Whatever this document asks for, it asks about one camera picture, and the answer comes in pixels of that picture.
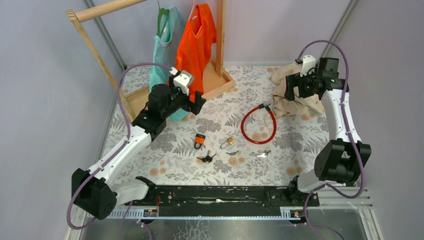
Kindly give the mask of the black key bunch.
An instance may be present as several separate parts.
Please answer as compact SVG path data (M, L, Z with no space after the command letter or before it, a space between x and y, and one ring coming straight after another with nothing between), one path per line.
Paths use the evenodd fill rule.
M204 157L196 157L197 160L200 160L202 163L205 164L210 164L213 161L213 158L216 156L217 154L212 154L211 155L211 151L208 150L207 154Z

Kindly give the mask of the silver cable lock keys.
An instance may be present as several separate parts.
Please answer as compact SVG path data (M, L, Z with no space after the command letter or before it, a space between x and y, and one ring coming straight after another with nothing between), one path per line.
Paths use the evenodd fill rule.
M265 150L263 153L259 154L258 158L266 158L271 153L271 150Z

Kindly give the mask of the orange black padlock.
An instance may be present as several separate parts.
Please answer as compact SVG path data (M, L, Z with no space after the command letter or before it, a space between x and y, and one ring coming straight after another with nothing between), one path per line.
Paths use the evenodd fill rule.
M203 134L196 134L194 138L194 148L196 150L199 150L203 145L204 141L206 139L206 136Z

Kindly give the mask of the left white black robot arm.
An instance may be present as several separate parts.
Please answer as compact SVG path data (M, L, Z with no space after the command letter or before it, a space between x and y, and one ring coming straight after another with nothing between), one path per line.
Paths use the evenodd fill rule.
M115 179L122 168L165 129L168 117L178 110L198 115L205 102L199 91L187 94L181 86L155 85L145 107L131 123L129 135L87 170L78 168L73 172L72 204L98 220L107 218L116 206L134 200L144 206L152 204L155 192L151 184L143 179L115 184Z

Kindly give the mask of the red cable lock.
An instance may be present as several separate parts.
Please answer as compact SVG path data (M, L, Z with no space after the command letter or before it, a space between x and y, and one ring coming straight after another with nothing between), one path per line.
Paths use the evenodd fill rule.
M276 133L277 133L277 120L276 120L276 117L275 117L275 115L274 115L274 113L273 113L273 111L271 110L271 108L270 108L270 105L271 105L271 103L268 101L268 102L265 102L265 103L261 103L261 104L259 104L258 106L256 106L255 108L253 108L253 109L251 109L244 117L243 117L243 119L242 119L242 121L241 121L241 124L240 124L240 130L241 130L241 134L243 135L243 137L247 140L247 141L249 141L249 142L251 142L251 143L253 143L253 144L256 144L256 145L264 145L264 144L267 144L267 143L269 143L271 140L273 140L274 139L274 137L275 137L275 135L276 135ZM246 120L247 120L247 118L250 116L250 115L252 115L254 112L256 112L257 110L260 110L260 109L266 109L267 110L267 112L269 113L269 115L270 115L270 117L271 117L271 120L272 120L272 123L273 123L273 131L272 131L272 133L271 133L271 135L270 135L270 137L268 138L268 139L266 139L266 140L263 140L263 141L259 141L259 140L254 140L254 139L252 139L252 138L250 138L247 134L246 134L246 132L245 132L245 122L246 122Z

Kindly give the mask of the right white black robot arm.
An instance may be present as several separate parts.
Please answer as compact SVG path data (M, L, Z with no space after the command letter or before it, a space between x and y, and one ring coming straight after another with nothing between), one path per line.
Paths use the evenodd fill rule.
M296 187L287 191L287 201L293 206L307 199L307 192L321 185L355 183L362 175L372 150L363 143L354 125L350 110L350 94L346 79L339 77L339 60L323 57L316 60L304 55L295 60L301 66L299 73L286 76L284 96L318 97L324 107L329 141L316 156L313 170L297 176Z

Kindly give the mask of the brass padlock with key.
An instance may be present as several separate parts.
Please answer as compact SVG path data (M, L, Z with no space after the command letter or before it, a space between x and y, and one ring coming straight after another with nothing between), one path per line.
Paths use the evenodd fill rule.
M235 142L235 140L232 137L227 138L221 145L220 149L225 149L226 147L232 145Z

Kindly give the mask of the small brass padlock keys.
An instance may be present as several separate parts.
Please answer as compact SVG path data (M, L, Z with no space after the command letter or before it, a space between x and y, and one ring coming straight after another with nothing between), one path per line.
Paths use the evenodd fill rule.
M228 154L229 156L235 156L239 153L240 151L234 151L234 152L226 152L226 154Z

